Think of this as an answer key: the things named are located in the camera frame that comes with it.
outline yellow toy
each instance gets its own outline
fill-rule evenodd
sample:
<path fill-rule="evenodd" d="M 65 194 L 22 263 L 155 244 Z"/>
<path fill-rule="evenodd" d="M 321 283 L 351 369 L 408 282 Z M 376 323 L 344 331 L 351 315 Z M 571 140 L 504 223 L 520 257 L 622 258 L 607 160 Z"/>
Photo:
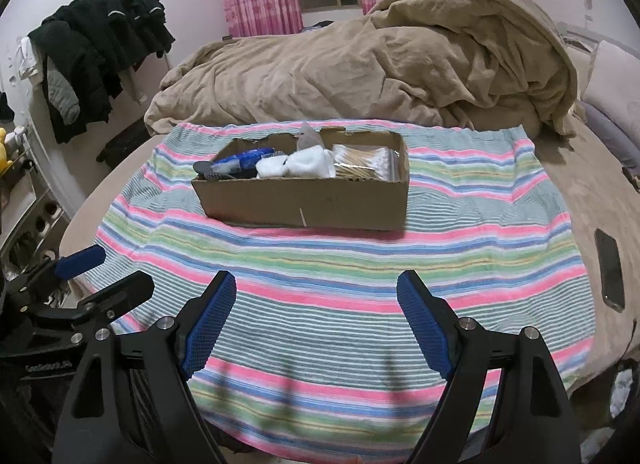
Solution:
<path fill-rule="evenodd" d="M 7 160 L 6 148 L 4 147 L 4 138 L 6 137 L 6 130 L 0 128 L 0 175 L 2 175 L 14 162 Z"/>

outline striped cloth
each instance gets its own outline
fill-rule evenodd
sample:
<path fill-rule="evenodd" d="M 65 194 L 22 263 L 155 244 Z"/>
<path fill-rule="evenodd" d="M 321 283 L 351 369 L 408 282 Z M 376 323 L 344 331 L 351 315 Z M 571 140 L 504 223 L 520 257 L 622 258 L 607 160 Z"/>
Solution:
<path fill-rule="evenodd" d="M 564 384 L 575 380 L 594 332 L 590 286 L 566 206 L 522 128 L 312 124 L 404 136 L 404 232 L 243 228 L 204 216 L 190 185 L 194 161 L 233 137 L 295 132 L 300 123 L 176 126 L 98 230 L 107 259 L 87 275 L 93 288 L 138 269 L 156 283 L 153 298 L 119 321 L 124 332 L 176 315 L 217 270 L 235 275 L 236 304 L 190 381 L 206 419 L 284 458 L 405 460 L 444 389 L 396 300 L 405 269 L 486 328 L 538 327 Z M 488 422 L 498 376 L 487 377 L 475 430 Z"/>

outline smartphone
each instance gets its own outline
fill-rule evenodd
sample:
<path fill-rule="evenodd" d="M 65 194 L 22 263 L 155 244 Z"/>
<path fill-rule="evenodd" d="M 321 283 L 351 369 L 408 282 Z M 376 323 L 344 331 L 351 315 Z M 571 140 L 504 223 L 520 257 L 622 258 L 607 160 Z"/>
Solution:
<path fill-rule="evenodd" d="M 625 309 L 625 286 L 622 282 L 618 243 L 600 229 L 596 229 L 594 236 L 600 262 L 602 299 L 613 310 L 622 312 Z"/>

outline brown cardboard box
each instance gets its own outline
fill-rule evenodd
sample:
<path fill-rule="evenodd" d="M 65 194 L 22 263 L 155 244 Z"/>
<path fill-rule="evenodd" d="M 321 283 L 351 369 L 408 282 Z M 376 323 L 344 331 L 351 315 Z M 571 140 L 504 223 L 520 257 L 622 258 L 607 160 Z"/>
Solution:
<path fill-rule="evenodd" d="M 246 224 L 332 227 L 366 230 L 404 228 L 409 188 L 409 160 L 402 136 L 395 132 L 320 131 L 326 148 L 334 144 L 388 146 L 399 154 L 399 181 L 373 179 L 237 179 L 191 181 L 207 216 Z M 271 147 L 292 154 L 293 134 L 272 134 L 260 140 L 234 139 L 214 160 L 254 148 Z"/>

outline metal screw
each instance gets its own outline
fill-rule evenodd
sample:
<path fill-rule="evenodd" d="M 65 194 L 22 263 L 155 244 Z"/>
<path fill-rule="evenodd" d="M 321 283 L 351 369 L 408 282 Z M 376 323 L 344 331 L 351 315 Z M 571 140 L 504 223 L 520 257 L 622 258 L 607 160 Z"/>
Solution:
<path fill-rule="evenodd" d="M 174 326 L 175 320 L 171 316 L 163 316 L 161 317 L 156 325 L 158 325 L 159 329 L 167 330 Z"/>
<path fill-rule="evenodd" d="M 95 338 L 98 341 L 104 341 L 109 337 L 109 334 L 110 334 L 109 329 L 100 329 L 98 330 L 98 332 L 95 333 Z"/>
<path fill-rule="evenodd" d="M 478 323 L 476 323 L 476 320 L 474 320 L 473 318 L 469 318 L 468 316 L 460 318 L 460 326 L 464 330 L 473 330 L 477 325 Z"/>
<path fill-rule="evenodd" d="M 524 327 L 524 335 L 529 339 L 538 339 L 540 331 L 535 327 Z"/>

